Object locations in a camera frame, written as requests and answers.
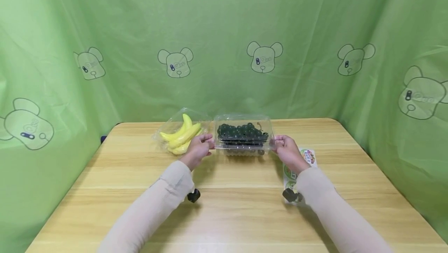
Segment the yellow banana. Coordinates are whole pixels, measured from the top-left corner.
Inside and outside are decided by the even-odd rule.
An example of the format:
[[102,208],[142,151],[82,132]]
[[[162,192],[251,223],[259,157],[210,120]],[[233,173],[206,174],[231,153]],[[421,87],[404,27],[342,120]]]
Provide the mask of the yellow banana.
[[185,133],[186,130],[192,126],[192,121],[191,121],[191,118],[189,117],[189,115],[182,114],[182,118],[184,120],[184,123],[182,124],[182,127],[180,127],[180,129],[177,132],[175,132],[175,133],[160,132],[159,133],[164,141],[170,142],[170,141],[173,141],[173,140],[179,138],[179,136],[183,135],[183,133]]
[[168,143],[168,147],[173,149],[181,146],[185,142],[194,138],[194,136],[198,133],[200,129],[201,129],[201,123],[194,124],[189,129],[187,129],[183,135],[179,136],[179,138],[170,141]]
[[184,120],[184,124],[187,129],[189,129],[191,126],[193,126],[193,122],[191,121],[191,118],[189,115],[186,115],[185,113],[182,114],[182,118]]
[[[198,135],[200,135],[201,133],[202,133],[202,129],[200,129],[200,130],[198,131],[198,133],[197,133],[195,136],[198,136]],[[170,151],[170,152],[173,153],[174,155],[182,155],[182,154],[185,154],[186,151],[187,151],[187,149],[188,149],[188,146],[190,145],[190,142],[191,142],[191,140],[185,142],[185,143],[182,144],[181,146],[176,147],[176,148],[174,148],[174,149],[171,149],[171,148],[168,147],[168,151]]]

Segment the person's left hand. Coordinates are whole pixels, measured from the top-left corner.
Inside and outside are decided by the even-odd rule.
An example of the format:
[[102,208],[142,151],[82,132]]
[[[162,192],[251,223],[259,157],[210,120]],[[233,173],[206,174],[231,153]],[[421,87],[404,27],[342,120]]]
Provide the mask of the person's left hand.
[[213,135],[203,134],[195,136],[188,146],[187,152],[179,160],[183,162],[191,171],[197,167],[202,159],[210,156],[210,149],[215,149]]

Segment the sleeve cuff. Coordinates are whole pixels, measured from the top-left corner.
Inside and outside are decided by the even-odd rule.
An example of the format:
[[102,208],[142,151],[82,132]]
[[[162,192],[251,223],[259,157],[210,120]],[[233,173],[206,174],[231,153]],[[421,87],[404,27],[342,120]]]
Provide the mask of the sleeve cuff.
[[185,197],[194,191],[194,182],[190,169],[181,161],[175,161],[163,172],[160,179],[167,182],[170,188]]

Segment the clear plastic container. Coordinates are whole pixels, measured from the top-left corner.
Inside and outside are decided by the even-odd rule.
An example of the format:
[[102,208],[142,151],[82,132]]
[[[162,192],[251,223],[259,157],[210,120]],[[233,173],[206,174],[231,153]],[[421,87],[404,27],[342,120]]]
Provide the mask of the clear plastic container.
[[[183,133],[179,134],[174,138],[169,138],[166,136],[173,135],[174,133],[179,132],[179,130],[184,126],[184,117],[186,114],[191,119],[191,126],[195,126],[195,124],[200,123],[200,130],[194,135],[206,134],[210,132],[210,124],[212,122],[212,118],[209,115],[197,112],[189,108],[182,108],[176,114],[174,114],[168,121],[166,121],[154,134],[154,140],[159,143],[159,147],[162,150],[169,151],[174,155],[182,155],[185,153],[186,147],[188,147],[189,140],[183,142],[180,137],[182,137]],[[177,142],[179,145],[175,145],[175,147],[170,144]]]
[[265,115],[226,114],[214,119],[215,148],[225,155],[263,156],[274,148],[271,119]]

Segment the green curtain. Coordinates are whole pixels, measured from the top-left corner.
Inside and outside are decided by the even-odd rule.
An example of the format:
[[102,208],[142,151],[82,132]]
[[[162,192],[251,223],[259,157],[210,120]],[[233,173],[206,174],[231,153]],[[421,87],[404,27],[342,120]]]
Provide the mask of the green curtain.
[[119,122],[338,120],[448,241],[448,0],[0,0],[0,251]]

